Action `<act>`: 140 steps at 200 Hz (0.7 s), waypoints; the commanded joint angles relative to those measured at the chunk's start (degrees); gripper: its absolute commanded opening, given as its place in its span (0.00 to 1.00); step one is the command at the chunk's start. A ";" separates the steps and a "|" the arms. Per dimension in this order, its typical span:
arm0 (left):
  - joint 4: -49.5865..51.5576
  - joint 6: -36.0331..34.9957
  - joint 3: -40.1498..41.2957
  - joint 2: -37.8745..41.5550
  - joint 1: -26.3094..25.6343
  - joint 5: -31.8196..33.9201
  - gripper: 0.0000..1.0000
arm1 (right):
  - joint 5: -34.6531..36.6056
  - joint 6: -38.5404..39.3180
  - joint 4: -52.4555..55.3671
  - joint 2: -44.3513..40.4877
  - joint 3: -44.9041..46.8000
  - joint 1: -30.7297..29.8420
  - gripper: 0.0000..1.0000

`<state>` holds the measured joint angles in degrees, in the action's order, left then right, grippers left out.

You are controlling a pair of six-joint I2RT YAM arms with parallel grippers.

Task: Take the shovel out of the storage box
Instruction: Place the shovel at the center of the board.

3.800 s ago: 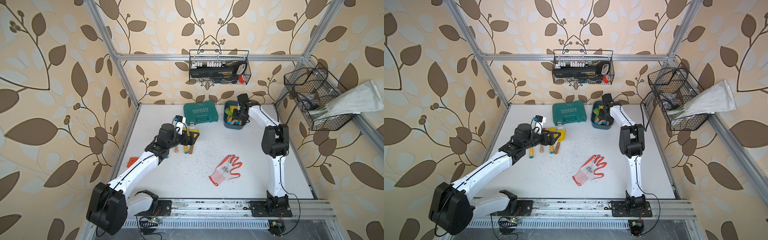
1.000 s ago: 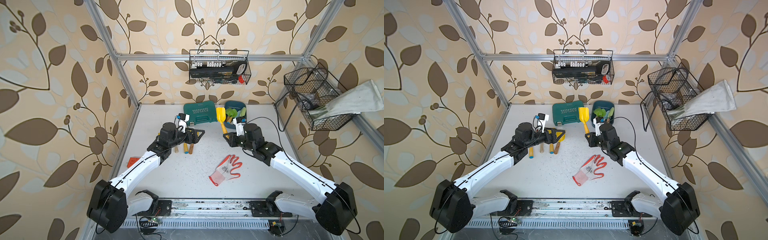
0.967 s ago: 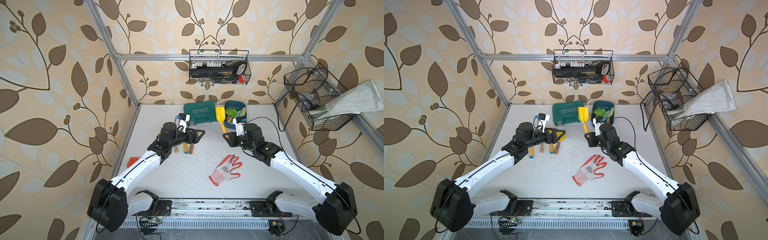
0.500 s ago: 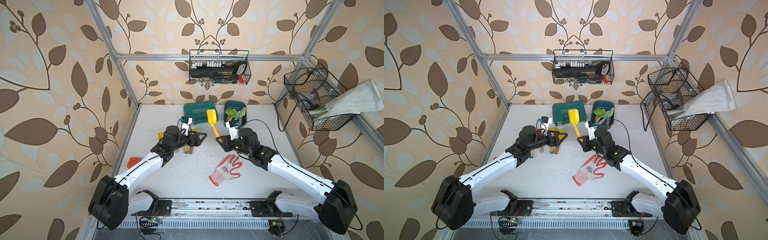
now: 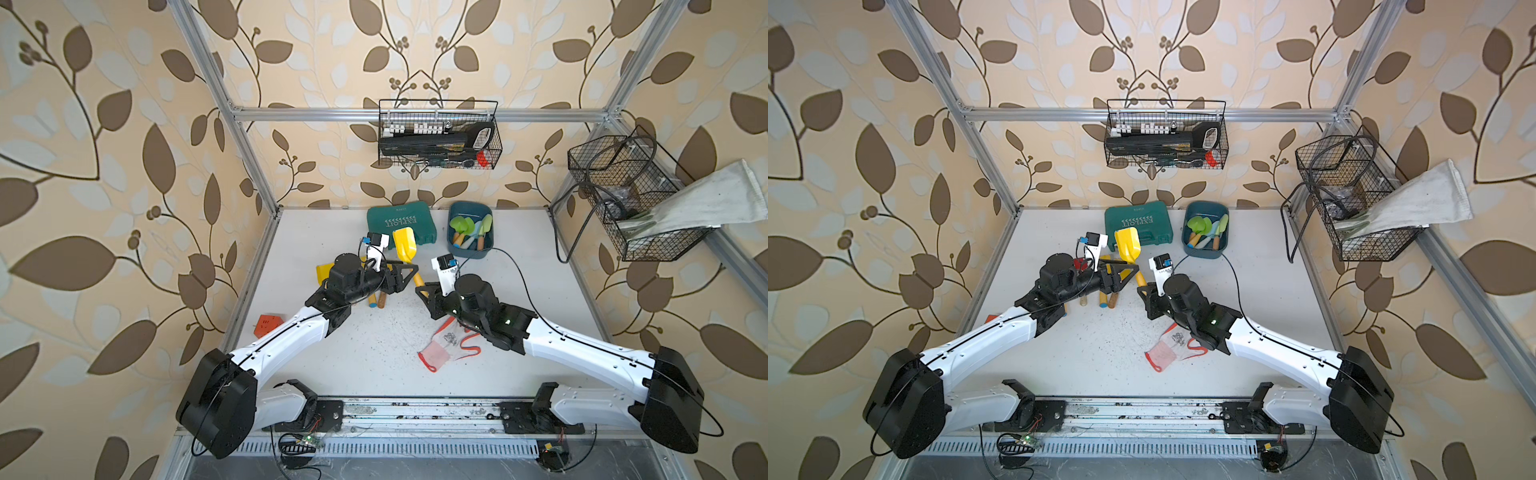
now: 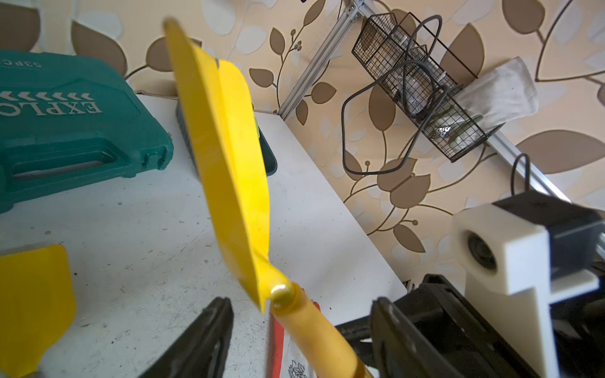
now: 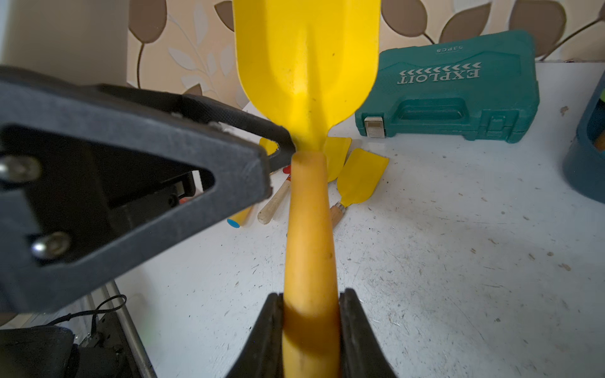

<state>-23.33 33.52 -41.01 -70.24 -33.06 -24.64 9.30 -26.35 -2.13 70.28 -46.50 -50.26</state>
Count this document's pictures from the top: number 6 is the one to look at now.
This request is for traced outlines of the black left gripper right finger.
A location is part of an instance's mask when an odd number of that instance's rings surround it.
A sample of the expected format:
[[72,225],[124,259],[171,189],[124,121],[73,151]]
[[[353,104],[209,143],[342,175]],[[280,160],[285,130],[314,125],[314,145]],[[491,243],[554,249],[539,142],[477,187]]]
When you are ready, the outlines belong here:
[[370,312],[373,357],[381,377],[460,377],[460,372],[386,297]]

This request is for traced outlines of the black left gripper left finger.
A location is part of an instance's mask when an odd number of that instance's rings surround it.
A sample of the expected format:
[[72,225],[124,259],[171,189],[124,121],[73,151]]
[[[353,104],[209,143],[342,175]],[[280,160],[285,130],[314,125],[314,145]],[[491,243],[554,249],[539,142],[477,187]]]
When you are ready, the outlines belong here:
[[222,377],[233,332],[230,299],[215,298],[142,377]]

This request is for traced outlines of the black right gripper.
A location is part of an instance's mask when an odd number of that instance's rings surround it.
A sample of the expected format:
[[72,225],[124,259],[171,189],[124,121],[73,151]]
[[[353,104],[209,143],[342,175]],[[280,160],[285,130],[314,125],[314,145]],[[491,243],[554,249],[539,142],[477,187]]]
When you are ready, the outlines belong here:
[[[393,302],[461,374],[460,377],[535,377],[537,373],[488,325],[443,276],[425,276],[419,288]],[[604,289],[551,307],[563,377],[604,375]],[[362,362],[376,368],[370,315],[337,325]]]

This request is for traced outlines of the yellow shovel wooden handle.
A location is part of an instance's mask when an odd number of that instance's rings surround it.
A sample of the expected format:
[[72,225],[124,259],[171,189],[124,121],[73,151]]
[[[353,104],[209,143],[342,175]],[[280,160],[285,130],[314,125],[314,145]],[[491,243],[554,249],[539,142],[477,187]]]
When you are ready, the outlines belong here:
[[77,311],[69,259],[61,245],[1,257],[1,373],[34,373]]

